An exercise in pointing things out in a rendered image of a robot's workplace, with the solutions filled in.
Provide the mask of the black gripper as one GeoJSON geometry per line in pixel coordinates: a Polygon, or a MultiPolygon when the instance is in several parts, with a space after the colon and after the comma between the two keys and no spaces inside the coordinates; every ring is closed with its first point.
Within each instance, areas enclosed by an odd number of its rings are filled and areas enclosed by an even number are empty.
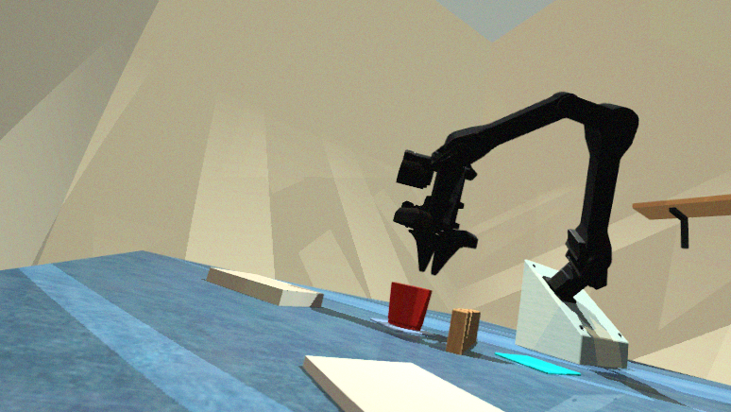
{"type": "Polygon", "coordinates": [[[432,274],[436,275],[458,249],[476,249],[478,238],[470,232],[459,231],[460,224],[455,223],[458,209],[464,209],[460,196],[433,190],[426,199],[430,202],[427,213],[418,208],[400,207],[393,221],[403,226],[415,224],[408,231],[416,239],[419,271],[426,271],[434,255],[432,274]]]}

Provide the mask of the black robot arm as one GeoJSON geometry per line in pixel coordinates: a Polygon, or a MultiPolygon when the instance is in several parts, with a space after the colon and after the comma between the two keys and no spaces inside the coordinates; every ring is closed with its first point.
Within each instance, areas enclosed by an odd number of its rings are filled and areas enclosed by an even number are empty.
{"type": "Polygon", "coordinates": [[[596,290],[607,286],[612,260],[608,222],[620,159],[638,130],[638,115],[633,110],[609,103],[596,104],[571,93],[555,93],[496,122],[451,133],[432,156],[406,149],[397,183],[427,188],[435,171],[433,190],[462,196],[465,180],[478,175],[472,163],[502,143],[563,118],[585,126],[590,156],[585,199],[580,224],[575,230],[568,229],[565,256],[569,262],[551,278],[542,278],[558,299],[576,303],[573,297],[587,285],[596,290]]]}

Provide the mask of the tan wooden flat bar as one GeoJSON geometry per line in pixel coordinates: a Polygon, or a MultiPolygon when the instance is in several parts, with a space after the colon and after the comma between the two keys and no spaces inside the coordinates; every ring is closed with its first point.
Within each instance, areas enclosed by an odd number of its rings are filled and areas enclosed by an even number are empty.
{"type": "Polygon", "coordinates": [[[476,342],[480,317],[480,311],[452,309],[446,352],[462,354],[476,342]]]}

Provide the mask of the red cup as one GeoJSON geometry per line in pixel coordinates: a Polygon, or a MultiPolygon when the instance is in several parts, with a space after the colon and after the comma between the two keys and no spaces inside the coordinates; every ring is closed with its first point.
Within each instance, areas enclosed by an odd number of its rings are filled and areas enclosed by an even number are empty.
{"type": "Polygon", "coordinates": [[[388,323],[421,330],[432,290],[400,283],[391,284],[388,323]]]}

